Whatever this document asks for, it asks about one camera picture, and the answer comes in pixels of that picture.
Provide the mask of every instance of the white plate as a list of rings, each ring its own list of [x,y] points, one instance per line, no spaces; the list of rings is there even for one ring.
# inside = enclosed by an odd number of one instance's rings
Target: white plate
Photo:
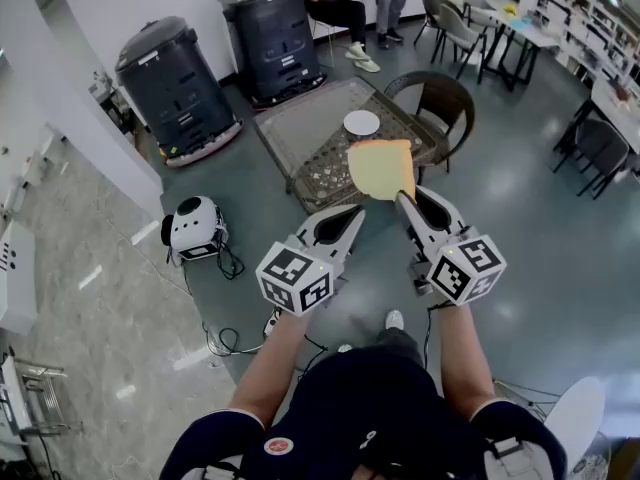
[[[356,110],[344,118],[344,127],[348,132],[363,137],[378,131],[380,119],[368,110]]]

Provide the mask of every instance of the glass table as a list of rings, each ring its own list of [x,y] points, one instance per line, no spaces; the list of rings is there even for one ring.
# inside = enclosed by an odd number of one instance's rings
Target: glass table
[[[354,110],[369,110],[380,118],[374,135],[358,137],[347,132],[342,123]],[[428,129],[357,77],[278,105],[255,122],[285,177],[287,191],[296,195],[308,213],[359,203],[366,197],[353,184],[347,162],[347,150],[362,138],[409,140],[416,167],[431,165],[436,152]]]

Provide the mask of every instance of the gray chair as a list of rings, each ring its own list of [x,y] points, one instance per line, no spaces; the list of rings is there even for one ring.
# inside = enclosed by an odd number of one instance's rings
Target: gray chair
[[[435,156],[429,159],[429,165],[446,162],[448,173],[449,159],[464,146],[473,130],[476,118],[473,98],[460,82],[450,76],[427,71],[413,71],[399,76],[389,84],[384,94],[394,99],[404,89],[415,85],[422,85],[422,94],[413,117],[437,144]],[[421,116],[420,112],[423,110],[437,116],[445,124],[446,130],[442,130],[437,124]],[[465,116],[464,132],[457,143],[451,144],[451,130],[462,114]],[[426,165],[421,164],[419,158],[415,158],[414,163],[418,166],[418,184],[420,184]]]
[[[438,38],[440,37],[440,26],[438,25],[438,17],[440,16],[440,6],[442,4],[450,5],[451,8],[458,11],[458,14],[460,14],[460,16],[462,17],[462,13],[458,10],[456,5],[450,0],[422,0],[422,5],[424,6],[424,12],[425,12],[425,20],[424,20],[424,23],[422,24],[422,28],[420,29],[420,32],[418,32],[416,39],[413,41],[413,46],[415,46],[418,43],[418,40],[424,33],[424,29],[427,27],[432,27],[437,29],[438,35],[436,35],[436,41],[438,41]]]
[[[580,173],[588,169],[595,169],[596,175],[584,186],[578,196],[587,190],[595,190],[593,199],[598,199],[604,189],[613,180],[616,173],[624,166],[629,155],[629,144],[622,138],[618,131],[606,121],[587,119],[577,130],[575,140],[564,146],[564,156],[553,169],[556,173],[576,151],[576,161],[583,158],[586,165],[580,169]]]
[[[493,10],[493,7],[486,0],[463,0],[462,16],[466,17],[467,25],[478,25],[482,27],[482,33],[485,34],[488,28],[497,29],[500,26],[496,20],[492,20],[489,16],[481,12],[479,9]]]
[[[451,5],[442,4],[440,5],[440,17],[438,18],[438,25],[440,26],[441,32],[438,37],[438,41],[436,42],[436,49],[433,52],[433,56],[431,57],[431,63],[436,59],[436,55],[438,55],[438,50],[441,49],[440,52],[440,62],[442,62],[442,56],[444,55],[444,49],[447,43],[447,39],[453,43],[453,60],[454,62],[458,62],[458,48],[462,50],[462,52],[466,53],[462,61],[462,65],[458,70],[458,74],[456,75],[456,80],[460,78],[462,71],[466,67],[469,62],[469,58],[471,54],[475,51],[476,46],[482,40],[482,51],[481,51],[481,60],[478,71],[478,83],[482,82],[482,72],[484,66],[484,55],[487,50],[487,36],[485,34],[480,34],[475,30],[471,30],[465,23],[462,17],[460,16],[459,11],[456,12]]]

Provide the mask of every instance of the table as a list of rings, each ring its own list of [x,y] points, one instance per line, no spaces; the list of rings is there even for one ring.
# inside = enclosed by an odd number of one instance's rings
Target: table
[[[601,77],[595,79],[591,95],[576,112],[562,137],[553,148],[554,151],[572,140],[575,130],[591,114],[596,112],[600,117],[609,121],[618,133],[622,135],[629,147],[640,154],[640,113],[635,108],[627,108],[618,101],[613,87]]]
[[[557,46],[557,39],[548,36],[544,33],[544,31],[542,31],[532,23],[525,23],[520,19],[516,19],[503,10],[478,10],[487,15],[489,18],[494,19],[500,23],[500,27],[498,28],[493,39],[493,44],[491,45],[489,53],[484,59],[481,69],[488,70],[492,73],[500,75],[510,91],[513,91],[516,82],[521,82],[527,85],[531,81],[531,75],[533,74],[533,69],[535,67],[540,48],[550,48],[552,46]],[[489,62],[493,58],[496,48],[498,47],[498,43],[500,42],[500,38],[504,34],[507,27],[510,27],[512,31],[509,35],[507,46],[505,47],[504,52],[502,53],[502,56],[500,57],[500,60],[498,62],[498,68],[490,68]],[[520,52],[520,58],[518,59],[518,64],[515,71],[513,73],[509,73],[507,71],[507,68],[504,66],[504,59],[507,56],[516,33],[524,37],[525,42],[522,46],[522,51]],[[520,72],[524,69],[527,60],[529,60],[529,69],[527,70],[527,74],[525,75],[525,77],[521,78]]]
[[[349,174],[347,150],[359,137],[347,132],[344,117],[369,110],[380,129],[369,138],[407,139],[415,166],[430,165],[436,141],[384,94],[355,77],[320,87],[278,105],[256,119],[258,135],[308,213],[329,206],[361,202]]]

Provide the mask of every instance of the person standing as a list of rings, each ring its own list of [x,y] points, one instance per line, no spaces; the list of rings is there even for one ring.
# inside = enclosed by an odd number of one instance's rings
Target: person standing
[[[404,37],[396,31],[396,27],[407,0],[376,0],[376,2],[378,4],[376,26],[378,30],[378,46],[383,50],[388,50],[389,41],[396,43],[404,41]]]
[[[351,46],[347,48],[347,59],[356,67],[377,73],[380,71],[371,57],[366,53],[365,27],[367,17],[364,4],[355,0],[305,0],[305,8],[316,21],[336,27],[347,27],[351,33]]]

